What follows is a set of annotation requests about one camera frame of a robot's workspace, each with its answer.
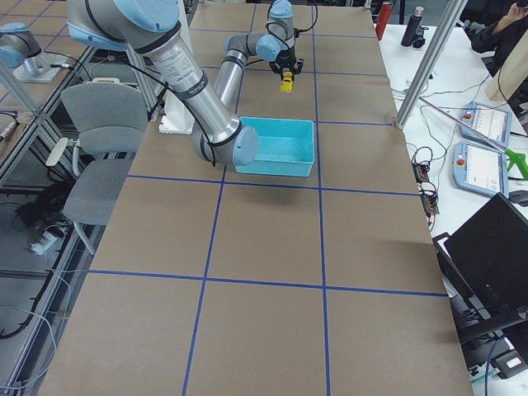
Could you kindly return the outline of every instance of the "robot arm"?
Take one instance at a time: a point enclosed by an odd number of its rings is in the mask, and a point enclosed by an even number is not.
[[[295,57],[296,36],[290,2],[276,0],[269,10],[264,31],[229,37],[224,46],[224,62],[214,84],[214,91],[220,100],[226,106],[231,104],[233,95],[242,81],[248,59],[252,56],[267,60],[271,70],[280,74],[283,92],[290,92],[293,75],[300,73],[303,67],[303,60]],[[199,128],[195,127],[192,131],[192,143],[203,159],[210,160],[214,155],[213,147],[205,142]]]
[[[195,149],[212,163],[246,165],[257,155],[257,132],[231,114],[180,36],[177,0],[68,0],[70,35],[106,50],[150,58],[196,118]]]
[[[20,22],[0,27],[0,59],[9,68],[22,64],[33,76],[50,70],[50,64],[43,56],[42,49],[26,25]]]

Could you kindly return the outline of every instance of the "green object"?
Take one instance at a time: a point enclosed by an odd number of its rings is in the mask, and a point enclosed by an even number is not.
[[[528,180],[528,165],[526,165],[526,154],[516,153],[511,151],[509,148],[506,150],[506,155],[510,159],[508,163],[508,171],[513,168],[514,165],[517,165],[521,175],[525,180]]]

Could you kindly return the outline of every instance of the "white desk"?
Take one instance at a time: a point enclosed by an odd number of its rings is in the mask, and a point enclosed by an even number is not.
[[[425,32],[427,43],[420,50],[405,48],[400,45],[404,30],[405,26],[388,25],[383,39],[379,43],[391,87],[397,91],[408,88],[408,85],[413,80],[414,74],[425,54],[427,45],[431,42],[435,27],[431,27],[430,30]],[[433,70],[428,89],[423,95],[429,95],[433,92],[463,91],[467,87],[481,83],[487,75],[488,71],[484,67],[480,55],[471,50],[471,44],[464,31],[461,28],[455,28]],[[460,108],[475,98],[476,101],[496,106],[500,103],[489,101],[484,92],[490,81],[491,78],[486,80],[478,94],[478,88],[476,87],[464,93],[435,95],[429,97],[428,100],[438,106]],[[396,100],[397,107],[401,103],[400,100]],[[422,104],[422,102],[418,102],[403,132],[408,143],[415,144],[418,147],[429,146],[433,149],[435,157],[440,157],[444,153],[444,149],[427,133],[427,128],[419,111],[419,106]],[[455,128],[455,122],[440,115],[431,108],[424,107],[423,110],[431,127],[432,134],[447,147],[451,133]],[[451,110],[450,112],[451,114],[459,115],[462,110]],[[521,124],[517,119],[514,119],[512,123],[512,130],[524,134]],[[436,217],[435,227],[431,231],[432,236],[444,232],[453,233],[488,201],[488,198],[485,196],[457,188],[453,182],[451,165],[453,147],[460,140],[462,140],[462,135],[459,129],[456,128],[453,144],[449,148],[444,167],[441,169],[441,161],[434,161],[431,164],[429,176],[435,185],[439,187],[440,197],[438,203],[440,214]],[[409,153],[412,155],[414,148],[412,146],[408,148]],[[512,136],[509,148],[514,151],[526,152],[528,151],[528,139]],[[510,175],[519,177],[518,171],[514,172],[512,170]],[[526,188],[528,186],[525,182],[509,182],[510,191],[524,190]],[[525,217],[528,217],[528,207],[522,208],[516,205],[516,208]],[[474,384],[474,393],[476,396],[484,393],[483,381]],[[498,380],[496,377],[490,377],[489,394],[494,396],[528,394],[528,373],[524,372],[508,380]]]

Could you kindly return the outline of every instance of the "person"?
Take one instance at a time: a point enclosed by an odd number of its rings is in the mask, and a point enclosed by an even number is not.
[[[473,50],[481,54],[495,50],[493,62],[488,66],[489,72],[493,76],[501,68],[508,55],[528,30],[527,16],[528,10],[524,7],[518,7],[514,2],[505,16],[492,25],[482,29],[471,40]],[[511,98],[508,99],[508,104],[517,116],[524,111],[521,108],[521,104],[526,102],[528,102],[528,78],[517,88]]]

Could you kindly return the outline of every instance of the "table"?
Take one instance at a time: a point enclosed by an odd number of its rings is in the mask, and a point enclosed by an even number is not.
[[[92,56],[93,50],[87,50],[84,45],[69,38],[66,19],[66,2],[2,0],[0,4],[0,25],[23,22],[29,26],[44,51],[67,54],[82,63]],[[21,94],[27,95],[32,103],[28,109],[20,103],[14,92],[9,92],[0,84],[0,111],[17,111],[19,120],[27,125],[23,133],[20,131],[15,134],[15,139],[9,145],[0,145],[0,186],[9,178],[14,167],[37,137],[49,150],[62,137],[49,116],[59,104],[62,90],[77,76],[76,73],[62,70],[51,83],[17,83],[11,74],[8,77],[9,81],[4,83],[16,83],[17,88],[21,89]],[[69,169],[66,159],[64,166]]]
[[[265,20],[199,6],[211,79]],[[40,395],[472,394],[369,11],[320,7],[296,50],[290,95],[255,64],[234,110],[314,120],[310,177],[212,168],[152,125]]]
[[[431,41],[435,29],[434,26],[430,26],[429,30],[425,31],[427,45]],[[408,87],[408,83],[412,81],[413,75],[427,47],[426,45],[426,47],[419,51],[402,47],[399,42],[404,30],[405,26],[387,25],[384,37],[380,41],[381,53],[385,66],[387,67],[387,74],[389,75],[392,88],[397,91],[402,91]],[[433,69],[432,79],[429,80],[429,87],[423,95],[431,95],[433,92],[452,91],[452,93],[434,95],[429,97],[428,100],[437,106],[454,107],[455,109],[450,110],[450,112],[458,116],[461,116],[463,111],[456,108],[464,107],[472,100],[496,106],[500,103],[489,101],[486,97],[485,88],[491,82],[491,78],[484,81],[486,76],[488,76],[488,70],[483,66],[480,54],[471,50],[471,44],[463,29],[455,28]],[[482,81],[484,83],[480,90],[475,87],[467,92],[459,92],[467,87],[480,84]],[[400,104],[401,101],[397,99],[396,106]],[[418,147],[423,145],[430,146],[434,151],[435,157],[439,157],[443,154],[444,150],[427,133],[427,127],[420,115],[418,106],[403,128],[406,140]],[[440,214],[436,217],[435,226],[431,234],[433,236],[442,233],[451,234],[488,202],[488,198],[461,190],[453,182],[453,177],[451,176],[453,147],[457,142],[462,140],[458,128],[454,130],[455,123],[443,115],[439,115],[432,109],[424,108],[424,114],[431,126],[432,134],[444,145],[449,143],[450,137],[454,133],[452,145],[446,156],[447,161],[445,166],[441,167],[441,161],[435,161],[432,163],[430,171],[432,180],[440,186],[440,200],[438,203]],[[512,123],[512,130],[521,134],[525,133],[515,117]],[[514,151],[526,152],[528,151],[528,139],[518,138],[513,135],[510,139],[509,147]],[[410,155],[413,154],[413,151],[414,149],[409,146]],[[520,176],[518,171],[511,171],[511,175],[515,177]],[[525,188],[524,182],[509,181],[510,191]],[[519,205],[516,205],[516,208],[525,217],[528,217],[528,208],[523,208]],[[528,374],[526,372],[508,380],[491,379],[490,394],[504,396],[522,394],[527,381]],[[483,381],[474,385],[474,393],[483,394]]]

